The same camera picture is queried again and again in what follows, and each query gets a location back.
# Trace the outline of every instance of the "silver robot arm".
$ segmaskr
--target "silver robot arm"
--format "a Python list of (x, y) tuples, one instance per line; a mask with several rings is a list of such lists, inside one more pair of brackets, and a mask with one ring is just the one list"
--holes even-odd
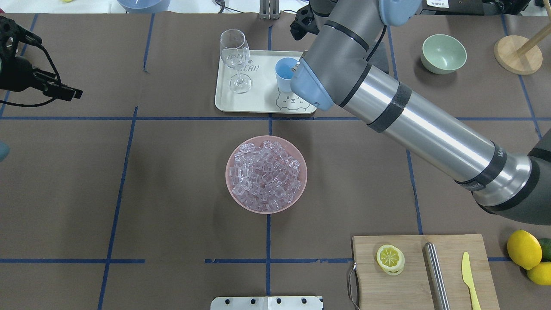
[(551, 131), (530, 154), (507, 153), (365, 61), (388, 24), (382, 10), (392, 8), (382, 6), (395, 0), (326, 2), (334, 8), (328, 16), (313, 12), (319, 33), (296, 66), (294, 93), (321, 109), (337, 104), (390, 136), (471, 191), (487, 212), (551, 225)]

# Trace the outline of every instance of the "cartoon bear drawing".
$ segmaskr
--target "cartoon bear drawing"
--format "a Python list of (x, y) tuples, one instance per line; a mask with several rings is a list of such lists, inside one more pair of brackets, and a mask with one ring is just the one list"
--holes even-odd
[(279, 95), (275, 100), (275, 105), (280, 111), (284, 109), (287, 111), (298, 111), (299, 109), (306, 111), (306, 109), (310, 106), (310, 103), (306, 102), (295, 93), (282, 93), (279, 88), (277, 91), (279, 92)]

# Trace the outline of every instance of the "yellow knife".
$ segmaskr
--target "yellow knife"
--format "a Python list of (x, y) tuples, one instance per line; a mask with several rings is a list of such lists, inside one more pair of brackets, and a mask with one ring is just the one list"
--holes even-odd
[(474, 289), (473, 274), (471, 273), (471, 263), (469, 262), (469, 253), (463, 253), (463, 262), (461, 263), (461, 273), (463, 273), (463, 282), (469, 287), (469, 293), (471, 294), (471, 304), (473, 310), (480, 310), (480, 304), (478, 303), (477, 292)]

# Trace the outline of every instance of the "white label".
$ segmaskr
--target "white label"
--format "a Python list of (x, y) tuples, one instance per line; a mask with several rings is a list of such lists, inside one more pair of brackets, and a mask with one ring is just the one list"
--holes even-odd
[(446, 8), (449, 9), (450, 5), (447, 2), (448, 0), (426, 0), (426, 5), (437, 8)]

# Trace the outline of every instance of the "brown table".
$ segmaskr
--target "brown table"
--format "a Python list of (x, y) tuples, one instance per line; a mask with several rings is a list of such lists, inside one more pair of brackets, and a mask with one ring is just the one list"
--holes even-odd
[[(318, 295), (325, 309), (353, 309), (351, 237), (419, 233), (482, 234), (501, 309), (551, 302), (549, 287), (531, 283), (505, 250), (517, 229), (550, 237), (551, 228), (485, 213), (452, 179), (338, 107), (300, 120), (216, 109), (219, 34), (239, 28), (251, 49), (302, 51), (314, 36), (295, 42), (292, 15), (9, 17), (43, 38), (62, 81), (84, 95), (0, 110), (0, 140), (12, 149), (0, 163), (0, 308), (208, 309), (215, 296)], [(551, 128), (551, 40), (539, 44), (542, 68), (522, 79), (499, 66), (493, 45), (546, 22), (415, 16), (385, 37), (391, 74), (527, 153), (536, 124)], [(461, 70), (422, 67), (421, 44), (435, 33), (465, 45)], [(24, 56), (48, 70), (39, 50)], [(43, 98), (29, 90), (9, 100)], [(269, 133), (301, 150), (309, 180), (295, 206), (265, 216), (232, 200), (224, 167), (239, 143)]]

